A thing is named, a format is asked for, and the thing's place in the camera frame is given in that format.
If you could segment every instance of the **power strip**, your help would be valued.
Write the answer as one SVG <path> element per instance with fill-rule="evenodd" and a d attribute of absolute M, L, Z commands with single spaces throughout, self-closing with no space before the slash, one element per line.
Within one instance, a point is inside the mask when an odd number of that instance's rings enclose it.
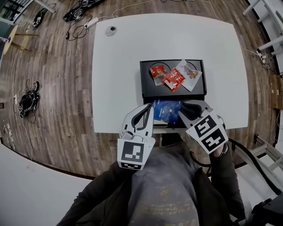
<path fill-rule="evenodd" d="M 265 64 L 266 63 L 266 61 L 265 61 L 266 56 L 262 56 L 261 51 L 259 49 L 256 49 L 256 53 L 260 57 L 261 62 L 263 64 Z"/>
<path fill-rule="evenodd" d="M 95 17 L 95 18 L 92 19 L 90 22 L 86 23 L 86 24 L 84 25 L 84 27 L 85 27 L 86 29 L 88 29 L 88 28 L 90 28 L 92 25 L 95 25 L 97 22 L 98 22 L 98 18 Z"/>

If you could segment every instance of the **table leg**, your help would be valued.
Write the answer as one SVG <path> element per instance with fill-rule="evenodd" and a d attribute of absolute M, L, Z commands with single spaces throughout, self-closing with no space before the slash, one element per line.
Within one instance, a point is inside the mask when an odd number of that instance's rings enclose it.
<path fill-rule="evenodd" d="M 243 12 L 243 15 L 246 16 L 255 6 L 259 3 L 260 0 L 256 0 L 253 4 L 250 4 L 249 7 Z"/>
<path fill-rule="evenodd" d="M 272 46 L 272 45 L 274 45 L 274 44 L 276 44 L 278 42 L 283 42 L 283 35 L 280 36 L 279 38 L 276 38 L 276 39 L 274 39 L 274 40 L 272 40 L 272 41 L 270 41 L 270 42 L 260 46 L 259 49 L 260 50 L 267 49 L 268 47 L 270 47 L 270 46 Z"/>
<path fill-rule="evenodd" d="M 39 34 L 15 34 L 15 36 L 39 36 Z"/>
<path fill-rule="evenodd" d="M 282 49 L 278 49 L 278 50 L 272 52 L 271 55 L 274 56 L 276 54 L 281 54 L 281 53 L 283 53 L 283 50 Z"/>
<path fill-rule="evenodd" d="M 14 42 L 11 42 L 11 46 L 14 46 L 15 48 L 20 49 L 22 51 L 29 52 L 27 49 L 22 48 L 20 45 L 14 43 Z"/>
<path fill-rule="evenodd" d="M 269 12 L 265 13 L 262 17 L 260 17 L 260 18 L 257 20 L 258 23 L 262 22 L 268 15 L 269 15 Z"/>

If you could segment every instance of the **cardboard box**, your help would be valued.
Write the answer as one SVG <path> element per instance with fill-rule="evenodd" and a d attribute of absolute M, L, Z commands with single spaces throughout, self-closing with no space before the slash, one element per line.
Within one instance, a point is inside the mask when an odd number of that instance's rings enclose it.
<path fill-rule="evenodd" d="M 281 78 L 279 75 L 270 76 L 271 83 L 271 104 L 273 108 L 283 110 L 283 95 L 282 86 L 281 86 Z"/>

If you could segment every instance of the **red snack bag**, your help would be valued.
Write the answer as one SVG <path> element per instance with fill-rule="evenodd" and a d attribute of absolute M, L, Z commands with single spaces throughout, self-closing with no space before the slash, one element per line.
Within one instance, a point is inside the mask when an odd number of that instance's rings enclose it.
<path fill-rule="evenodd" d="M 167 75 L 167 71 L 165 70 L 164 65 L 150 68 L 150 72 L 151 72 L 151 75 L 153 77 L 153 80 L 156 86 L 164 84 L 162 80 Z"/>
<path fill-rule="evenodd" d="M 185 77 L 182 76 L 176 68 L 174 68 L 162 81 L 172 90 L 172 92 L 175 92 L 184 80 Z"/>

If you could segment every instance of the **white snack package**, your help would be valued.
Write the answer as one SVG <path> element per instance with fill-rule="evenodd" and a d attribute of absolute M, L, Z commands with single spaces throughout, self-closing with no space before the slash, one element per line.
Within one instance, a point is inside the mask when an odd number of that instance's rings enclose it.
<path fill-rule="evenodd" d="M 194 89 L 196 83 L 198 82 L 202 72 L 192 70 L 192 65 L 188 64 L 186 60 L 182 59 L 176 69 L 185 77 L 185 81 L 182 83 L 182 86 L 185 87 L 190 92 Z"/>

